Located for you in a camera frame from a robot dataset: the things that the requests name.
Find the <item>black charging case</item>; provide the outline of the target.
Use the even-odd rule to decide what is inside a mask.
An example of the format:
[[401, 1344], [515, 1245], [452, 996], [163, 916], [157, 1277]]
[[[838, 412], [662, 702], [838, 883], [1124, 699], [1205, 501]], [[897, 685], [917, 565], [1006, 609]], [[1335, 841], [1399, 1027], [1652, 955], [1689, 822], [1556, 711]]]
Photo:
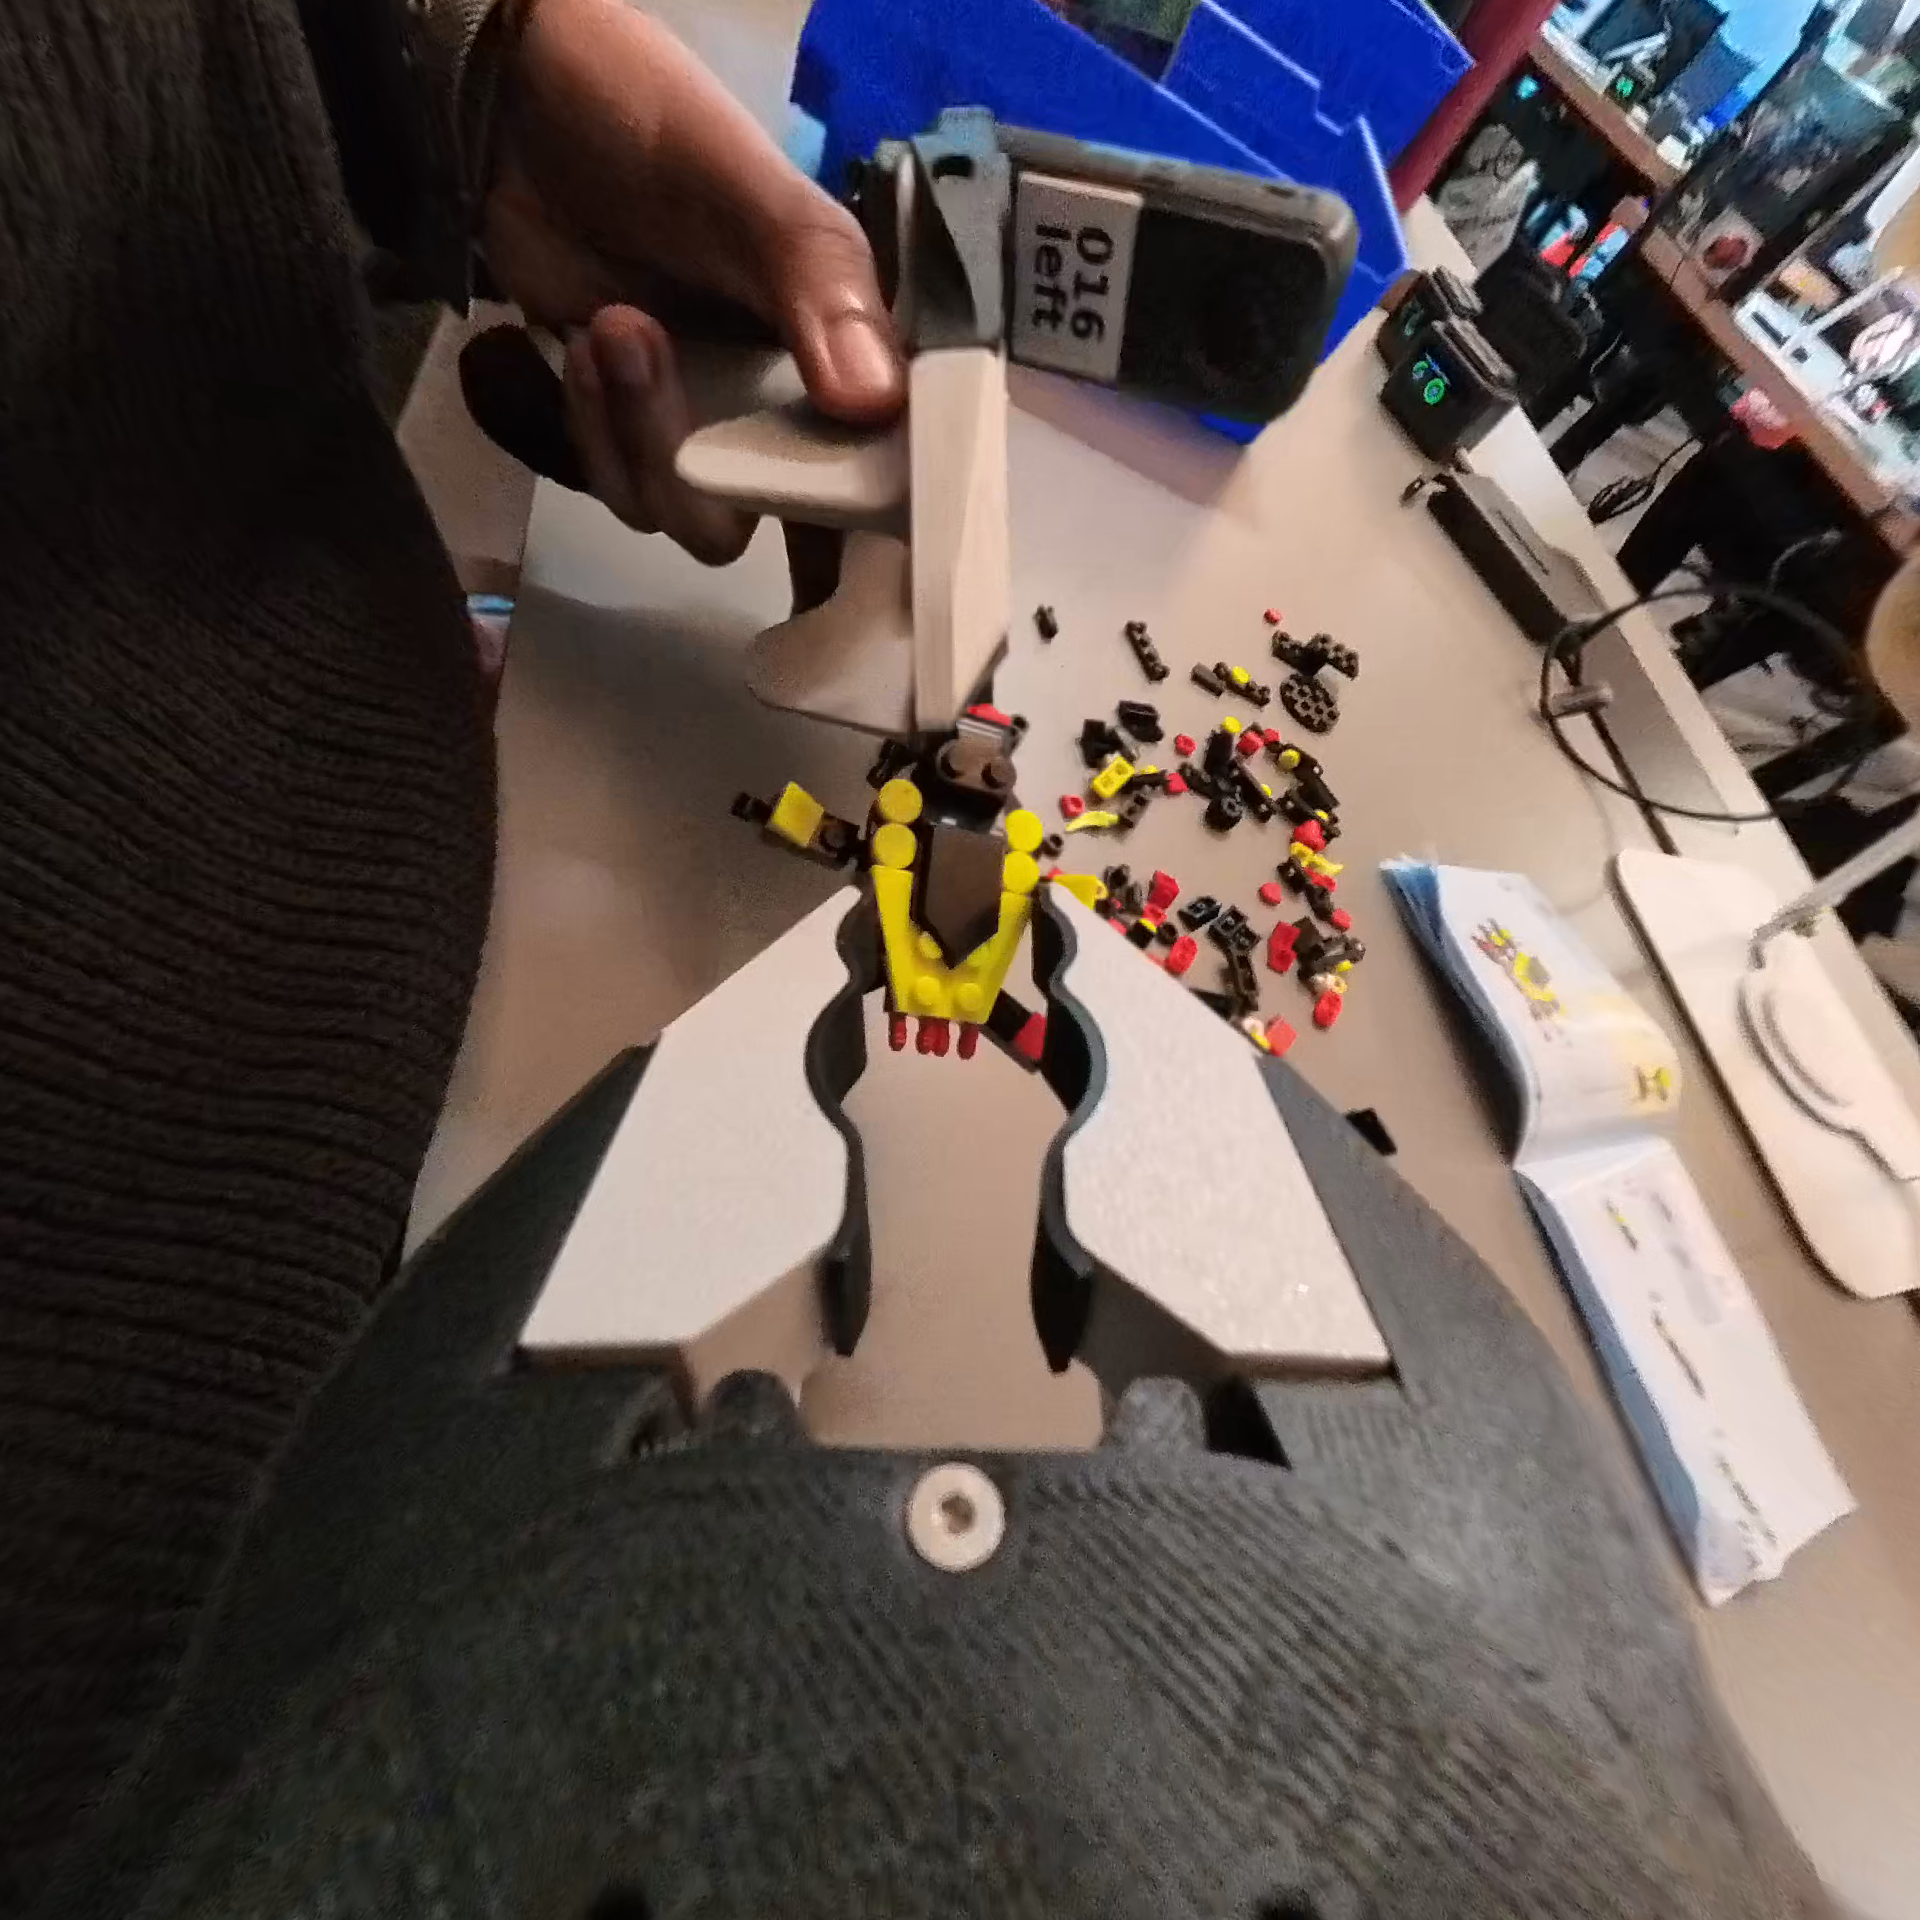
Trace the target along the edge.
[[1484, 302], [1475, 285], [1449, 269], [1403, 274], [1381, 304], [1375, 353], [1381, 365], [1399, 365], [1407, 347], [1433, 325], [1478, 326]]
[[1475, 325], [1432, 319], [1399, 350], [1379, 403], [1425, 461], [1452, 466], [1519, 409], [1523, 393]]

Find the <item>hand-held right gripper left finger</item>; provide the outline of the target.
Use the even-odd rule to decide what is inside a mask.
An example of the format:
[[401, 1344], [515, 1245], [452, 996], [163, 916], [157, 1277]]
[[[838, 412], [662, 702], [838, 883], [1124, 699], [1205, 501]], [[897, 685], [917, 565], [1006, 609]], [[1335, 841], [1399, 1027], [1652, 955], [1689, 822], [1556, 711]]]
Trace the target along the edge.
[[873, 1302], [874, 926], [847, 886], [659, 1032], [518, 1333], [538, 1366], [821, 1371]]

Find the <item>scattered loose lego pieces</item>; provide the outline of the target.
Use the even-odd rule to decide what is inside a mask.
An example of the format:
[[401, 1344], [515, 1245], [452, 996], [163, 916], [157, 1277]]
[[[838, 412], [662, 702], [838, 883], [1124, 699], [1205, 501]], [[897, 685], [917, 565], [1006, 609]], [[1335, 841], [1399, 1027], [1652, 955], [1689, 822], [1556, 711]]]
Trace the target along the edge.
[[1280, 611], [1260, 631], [1265, 659], [1193, 659], [1190, 691], [1210, 708], [1186, 725], [1165, 708], [1165, 647], [1147, 620], [1121, 625], [1144, 692], [1081, 719], [1083, 778], [1057, 796], [1041, 852], [1121, 845], [1156, 822], [1139, 858], [1100, 868], [1095, 913], [1276, 1062], [1304, 1032], [1334, 1032], [1365, 960], [1338, 892], [1338, 796], [1316, 751], [1359, 654], [1289, 634]]

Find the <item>dark red bottle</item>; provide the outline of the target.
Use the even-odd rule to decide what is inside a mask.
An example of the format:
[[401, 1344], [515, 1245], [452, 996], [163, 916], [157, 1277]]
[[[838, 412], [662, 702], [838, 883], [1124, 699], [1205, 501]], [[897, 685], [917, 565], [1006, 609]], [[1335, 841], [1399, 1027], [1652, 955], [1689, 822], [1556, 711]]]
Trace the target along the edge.
[[1556, 11], [1559, 3], [1467, 3], [1467, 17], [1452, 35], [1471, 52], [1471, 70], [1393, 165], [1389, 179], [1399, 212], [1407, 212], [1426, 196], [1498, 84], [1527, 60], [1531, 43]]

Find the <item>person's left hand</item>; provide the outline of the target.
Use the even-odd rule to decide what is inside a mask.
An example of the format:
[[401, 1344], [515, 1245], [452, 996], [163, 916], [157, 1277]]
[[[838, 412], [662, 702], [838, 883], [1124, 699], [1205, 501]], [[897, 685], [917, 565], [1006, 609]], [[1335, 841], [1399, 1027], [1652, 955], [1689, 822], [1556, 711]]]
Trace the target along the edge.
[[818, 412], [886, 424], [905, 361], [868, 239], [658, 19], [518, 3], [503, 31], [485, 262], [562, 343], [584, 489], [731, 565], [757, 523], [677, 475], [694, 406], [674, 330], [685, 304], [743, 307], [782, 334]]

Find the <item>blue plastic bin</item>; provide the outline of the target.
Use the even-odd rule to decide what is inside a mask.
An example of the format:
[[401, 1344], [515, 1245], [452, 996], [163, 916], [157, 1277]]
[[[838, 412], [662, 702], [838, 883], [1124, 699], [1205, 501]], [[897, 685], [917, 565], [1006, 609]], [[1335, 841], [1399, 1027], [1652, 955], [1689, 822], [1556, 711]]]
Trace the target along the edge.
[[1393, 166], [1475, 66], [1426, 3], [1215, 3], [1321, 88], [1334, 123], [1365, 119]]
[[1045, 3], [813, 3], [792, 88], [913, 356], [998, 350], [1251, 442], [1407, 265], [1367, 123], [1213, 3], [1168, 80]]

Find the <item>partly built lego model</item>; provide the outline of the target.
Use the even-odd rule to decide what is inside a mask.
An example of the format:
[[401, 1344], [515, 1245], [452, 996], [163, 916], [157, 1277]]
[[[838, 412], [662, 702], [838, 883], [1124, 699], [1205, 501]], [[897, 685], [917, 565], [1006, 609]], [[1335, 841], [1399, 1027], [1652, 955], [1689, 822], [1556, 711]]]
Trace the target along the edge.
[[1006, 980], [1041, 896], [1050, 833], [1016, 796], [1022, 717], [977, 702], [948, 733], [887, 738], [855, 822], [801, 783], [735, 794], [731, 818], [860, 878], [874, 926], [887, 1048], [971, 1062], [983, 1041], [1041, 1068], [1045, 1013]]

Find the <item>lego instruction booklet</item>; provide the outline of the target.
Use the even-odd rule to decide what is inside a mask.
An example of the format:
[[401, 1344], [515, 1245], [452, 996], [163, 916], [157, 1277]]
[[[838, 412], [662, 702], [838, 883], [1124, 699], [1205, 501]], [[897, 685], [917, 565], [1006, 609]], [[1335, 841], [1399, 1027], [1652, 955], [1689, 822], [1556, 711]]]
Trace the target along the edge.
[[1708, 1608], [1856, 1511], [1679, 1151], [1669, 1032], [1525, 874], [1396, 857], [1381, 883], [1519, 1097], [1513, 1175]]

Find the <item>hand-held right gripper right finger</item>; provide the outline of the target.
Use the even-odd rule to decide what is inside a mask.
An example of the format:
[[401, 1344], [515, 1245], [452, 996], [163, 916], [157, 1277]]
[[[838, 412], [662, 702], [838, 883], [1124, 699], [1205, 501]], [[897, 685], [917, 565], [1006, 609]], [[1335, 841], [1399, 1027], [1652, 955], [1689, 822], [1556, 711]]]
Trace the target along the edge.
[[1393, 1348], [1270, 1058], [1057, 886], [1041, 890], [1033, 968], [1062, 1105], [1030, 1272], [1050, 1370], [1386, 1378]]

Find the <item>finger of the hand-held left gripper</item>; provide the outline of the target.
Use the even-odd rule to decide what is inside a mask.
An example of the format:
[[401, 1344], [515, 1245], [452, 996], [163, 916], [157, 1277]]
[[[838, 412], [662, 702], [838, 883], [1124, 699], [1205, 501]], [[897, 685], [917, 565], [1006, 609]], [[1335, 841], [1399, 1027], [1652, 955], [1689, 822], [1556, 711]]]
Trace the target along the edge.
[[1008, 398], [998, 350], [928, 350], [909, 369], [909, 554], [917, 733], [948, 733], [1008, 631]]

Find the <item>white monitor stand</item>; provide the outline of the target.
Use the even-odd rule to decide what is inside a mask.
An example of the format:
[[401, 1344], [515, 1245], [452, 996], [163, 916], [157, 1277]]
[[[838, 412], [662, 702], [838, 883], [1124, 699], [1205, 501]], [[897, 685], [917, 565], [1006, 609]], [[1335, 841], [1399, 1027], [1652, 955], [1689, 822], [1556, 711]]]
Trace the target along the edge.
[[1916, 1294], [1916, 1105], [1763, 878], [1621, 852], [1617, 892], [1813, 1260], [1858, 1300]]

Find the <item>black power adapter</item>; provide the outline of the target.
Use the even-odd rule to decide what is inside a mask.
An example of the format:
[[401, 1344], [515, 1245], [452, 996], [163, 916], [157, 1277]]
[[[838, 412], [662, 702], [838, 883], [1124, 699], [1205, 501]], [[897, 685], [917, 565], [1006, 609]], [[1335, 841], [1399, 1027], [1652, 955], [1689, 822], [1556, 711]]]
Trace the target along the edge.
[[1495, 479], [1437, 475], [1425, 489], [1425, 504], [1525, 639], [1545, 647], [1560, 631], [1590, 626], [1606, 611], [1581, 563], [1545, 544]]

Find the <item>person's left forearm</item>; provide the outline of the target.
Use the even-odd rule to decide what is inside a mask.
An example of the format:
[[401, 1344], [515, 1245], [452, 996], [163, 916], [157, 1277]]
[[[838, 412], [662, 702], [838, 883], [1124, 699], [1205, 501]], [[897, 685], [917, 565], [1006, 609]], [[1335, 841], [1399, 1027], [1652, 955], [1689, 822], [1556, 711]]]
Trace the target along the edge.
[[525, 3], [298, 3], [375, 288], [468, 314]]

